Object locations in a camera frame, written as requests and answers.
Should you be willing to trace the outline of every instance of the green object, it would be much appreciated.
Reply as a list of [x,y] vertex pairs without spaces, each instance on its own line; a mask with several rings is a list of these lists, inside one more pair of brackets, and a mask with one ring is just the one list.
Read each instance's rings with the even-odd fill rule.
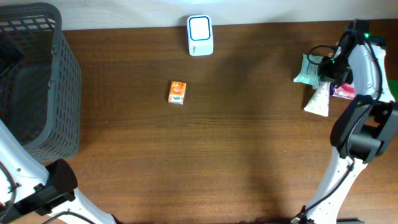
[[398,80],[388,80],[390,91],[395,99],[398,99]]

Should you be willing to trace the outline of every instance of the light green package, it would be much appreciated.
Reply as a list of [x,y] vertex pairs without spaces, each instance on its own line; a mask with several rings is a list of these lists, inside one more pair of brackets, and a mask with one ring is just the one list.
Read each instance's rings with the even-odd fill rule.
[[[322,61],[321,56],[310,55],[310,59],[315,63],[320,63]],[[310,63],[305,54],[303,54],[301,71],[297,77],[294,78],[293,82],[311,85],[314,90],[319,87],[318,65]]]

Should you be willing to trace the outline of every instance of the gray plastic basket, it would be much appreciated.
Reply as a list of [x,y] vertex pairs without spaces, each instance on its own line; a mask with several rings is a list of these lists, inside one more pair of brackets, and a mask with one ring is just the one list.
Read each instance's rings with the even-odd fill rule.
[[0,71],[0,118],[40,162],[79,150],[81,71],[61,23],[51,4],[0,7],[0,50],[22,56]]

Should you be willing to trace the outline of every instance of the wooden table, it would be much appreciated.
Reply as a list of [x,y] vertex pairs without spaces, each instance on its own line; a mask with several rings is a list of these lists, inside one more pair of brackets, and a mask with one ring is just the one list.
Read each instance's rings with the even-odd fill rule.
[[[215,51],[191,57],[184,27],[68,31],[83,72],[79,188],[124,223],[238,223],[294,216],[331,155],[330,116],[304,112],[302,54],[336,44],[348,22],[214,26]],[[398,79],[398,20],[372,21]],[[183,106],[167,103],[187,82]],[[340,218],[398,222],[398,138],[358,177]],[[47,217],[31,214],[18,223]]]

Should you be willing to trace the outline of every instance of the basket handle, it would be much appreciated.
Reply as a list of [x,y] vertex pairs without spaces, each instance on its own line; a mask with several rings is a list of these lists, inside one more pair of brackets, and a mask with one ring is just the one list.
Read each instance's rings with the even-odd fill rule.
[[55,21],[51,52],[57,54],[60,48],[62,17],[60,11],[49,3],[33,3],[0,7],[0,20],[21,20],[37,15],[50,16]]

